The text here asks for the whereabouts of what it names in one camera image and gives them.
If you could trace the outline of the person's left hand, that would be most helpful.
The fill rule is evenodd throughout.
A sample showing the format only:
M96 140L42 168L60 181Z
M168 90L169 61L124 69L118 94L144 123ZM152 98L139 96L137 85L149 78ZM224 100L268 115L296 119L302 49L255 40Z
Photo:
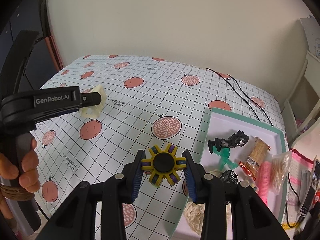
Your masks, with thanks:
M1 153L1 177L4 179L16 179L18 177L19 184L27 192L35 193L40 189L39 173L37 167L39 159L35 152L37 142L32 137L30 151L23 157L21 168L23 173L19 175L18 168L13 165L4 154Z

